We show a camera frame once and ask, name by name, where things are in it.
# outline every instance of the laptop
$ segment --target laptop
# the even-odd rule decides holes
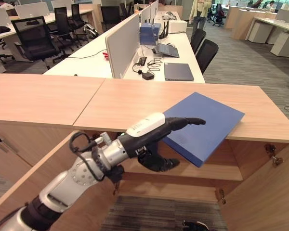
[[[165,54],[165,55],[176,57],[176,58],[180,57],[178,53],[178,49],[176,49],[175,47],[166,45],[166,44],[162,44],[162,43],[157,44],[156,53]]]
[[[165,80],[194,81],[188,64],[164,63]]]

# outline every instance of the blue folder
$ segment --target blue folder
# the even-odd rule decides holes
[[[197,117],[206,121],[205,125],[187,125],[163,139],[197,167],[204,164],[244,116],[244,113],[196,92],[164,114],[166,117]]]

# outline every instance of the mesh chair back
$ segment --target mesh chair back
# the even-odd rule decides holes
[[[58,34],[68,34],[71,31],[71,27],[68,22],[66,7],[55,8],[54,16],[56,18]]]
[[[102,6],[101,10],[105,24],[118,24],[121,22],[119,6]]]
[[[132,6],[132,5],[133,5],[133,2],[130,1],[130,3],[129,3],[129,9],[128,9],[128,11],[127,11],[128,16],[131,15],[131,6]]]
[[[8,13],[9,16],[18,16],[16,9],[7,10],[6,13]]]
[[[59,52],[43,16],[15,20],[12,24],[29,60],[48,58]]]
[[[196,51],[198,50],[201,42],[203,41],[206,35],[207,33],[204,30],[196,29],[191,40],[191,46],[192,46],[194,54],[196,54]]]
[[[218,51],[218,45],[210,40],[204,40],[200,50],[196,55],[196,59],[201,70],[204,73],[212,59]]]
[[[128,14],[127,14],[127,10],[126,10],[126,8],[125,8],[124,3],[120,3],[120,7],[121,7],[121,10],[122,10],[122,13],[123,13],[124,18],[127,18],[127,17],[128,17]]]
[[[79,4],[72,4],[72,19],[74,21],[82,21],[79,12]]]

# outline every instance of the charger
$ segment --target charger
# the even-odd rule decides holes
[[[143,77],[145,80],[150,80],[150,79],[154,79],[154,74],[153,74],[153,73],[150,73],[150,72],[142,73],[142,77]]]

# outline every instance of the person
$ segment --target person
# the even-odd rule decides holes
[[[265,7],[268,11],[270,11],[273,8],[274,5],[274,1],[270,1],[269,4],[267,4],[267,6]]]
[[[194,0],[189,20],[193,20],[193,34],[194,35],[198,24],[199,28],[203,30],[207,19],[208,10],[212,5],[212,0]]]
[[[11,4],[6,3],[4,0],[0,0],[0,8],[5,9],[6,11],[14,9],[14,7]]]
[[[258,8],[258,7],[260,6],[261,2],[262,2],[262,0],[258,0],[258,1],[256,1],[256,3],[253,4],[251,7],[252,7],[252,8]]]

